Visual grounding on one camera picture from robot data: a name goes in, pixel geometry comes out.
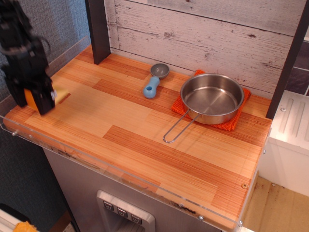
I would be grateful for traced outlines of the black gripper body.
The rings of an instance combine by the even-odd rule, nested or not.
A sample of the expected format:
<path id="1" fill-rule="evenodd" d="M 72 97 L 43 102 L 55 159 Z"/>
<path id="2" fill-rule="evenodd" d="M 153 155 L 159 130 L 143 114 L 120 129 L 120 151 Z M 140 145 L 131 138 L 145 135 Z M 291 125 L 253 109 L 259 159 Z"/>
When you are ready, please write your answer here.
<path id="1" fill-rule="evenodd" d="M 1 69 L 12 96 L 24 97 L 25 89 L 39 96 L 53 95 L 52 81 L 46 73 L 48 61 L 43 41 L 46 41 L 43 37 L 1 38 L 1 52 L 8 61 Z"/>

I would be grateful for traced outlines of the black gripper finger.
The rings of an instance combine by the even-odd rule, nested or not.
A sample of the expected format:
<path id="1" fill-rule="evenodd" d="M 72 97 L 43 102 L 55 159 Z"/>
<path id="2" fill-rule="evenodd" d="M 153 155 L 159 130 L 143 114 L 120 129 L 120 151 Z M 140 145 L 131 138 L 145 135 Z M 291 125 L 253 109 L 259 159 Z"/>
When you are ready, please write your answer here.
<path id="1" fill-rule="evenodd" d="M 32 96 L 40 115 L 45 115 L 55 107 L 55 91 L 51 83 L 36 86 L 32 90 Z"/>
<path id="2" fill-rule="evenodd" d="M 26 106 L 27 100 L 25 97 L 24 88 L 9 79 L 6 79 L 6 85 L 17 105 L 20 107 Z"/>

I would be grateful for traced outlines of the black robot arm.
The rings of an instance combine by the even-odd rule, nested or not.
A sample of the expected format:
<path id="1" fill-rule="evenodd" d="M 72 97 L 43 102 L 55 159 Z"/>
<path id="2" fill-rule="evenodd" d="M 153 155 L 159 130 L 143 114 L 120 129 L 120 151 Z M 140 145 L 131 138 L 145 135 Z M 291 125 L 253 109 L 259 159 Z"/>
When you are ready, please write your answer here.
<path id="1" fill-rule="evenodd" d="M 0 2 L 0 51 L 7 64 L 1 66 L 7 88 L 17 105 L 35 105 L 44 115 L 55 107 L 56 92 L 46 73 L 48 61 L 42 36 L 32 34 L 29 18 L 16 0 Z"/>

